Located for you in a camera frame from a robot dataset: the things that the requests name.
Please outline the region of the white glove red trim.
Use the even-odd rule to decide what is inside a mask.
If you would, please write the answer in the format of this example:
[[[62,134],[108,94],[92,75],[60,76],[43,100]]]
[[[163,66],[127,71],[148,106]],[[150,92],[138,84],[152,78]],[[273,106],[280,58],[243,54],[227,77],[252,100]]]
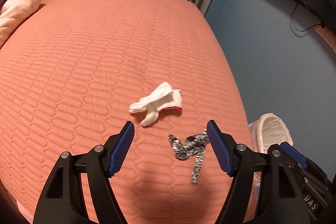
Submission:
[[[167,82],[161,83],[148,96],[129,106],[129,113],[146,112],[146,117],[140,122],[142,127],[156,122],[159,113],[165,109],[182,109],[182,95],[180,89],[173,89]]]

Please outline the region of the trash bin with white bag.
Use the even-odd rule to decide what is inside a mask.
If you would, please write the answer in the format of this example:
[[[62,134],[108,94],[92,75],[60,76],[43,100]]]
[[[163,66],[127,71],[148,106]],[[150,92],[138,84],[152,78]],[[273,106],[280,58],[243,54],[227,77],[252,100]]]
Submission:
[[[250,123],[249,134],[252,140],[252,149],[258,153],[267,153],[273,144],[287,142],[293,145],[293,139],[286,124],[273,113],[263,114],[259,119]]]

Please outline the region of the black white speckled sock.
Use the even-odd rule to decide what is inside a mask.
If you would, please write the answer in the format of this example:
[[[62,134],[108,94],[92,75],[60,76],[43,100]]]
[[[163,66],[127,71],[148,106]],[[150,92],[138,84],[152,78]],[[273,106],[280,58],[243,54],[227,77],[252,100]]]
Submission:
[[[178,160],[184,161],[192,156],[195,156],[190,183],[193,185],[197,184],[204,162],[206,145],[208,145],[210,142],[207,135],[207,130],[205,129],[200,134],[187,137],[184,144],[178,137],[171,134],[167,137],[167,139],[173,149],[175,157]]]

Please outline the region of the pink quilted mattress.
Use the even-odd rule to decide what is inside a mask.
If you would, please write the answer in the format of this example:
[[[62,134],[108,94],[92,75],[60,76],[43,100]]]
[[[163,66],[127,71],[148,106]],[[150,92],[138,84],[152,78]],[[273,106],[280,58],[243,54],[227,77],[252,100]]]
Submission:
[[[182,109],[129,106],[161,83],[180,89]],[[214,223],[231,179],[210,145],[198,183],[194,158],[175,158],[209,120],[251,144],[236,82],[212,29],[185,0],[42,0],[1,48],[1,181],[31,218],[59,155],[86,153],[120,132],[135,136],[111,179],[129,223]]]

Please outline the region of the beige wall socket panel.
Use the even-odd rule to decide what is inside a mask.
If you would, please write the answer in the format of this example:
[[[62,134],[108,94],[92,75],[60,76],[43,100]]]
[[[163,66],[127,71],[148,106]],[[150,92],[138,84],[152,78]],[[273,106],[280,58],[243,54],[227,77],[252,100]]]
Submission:
[[[327,45],[336,53],[335,34],[327,26],[318,25],[314,28],[315,32],[327,43]]]

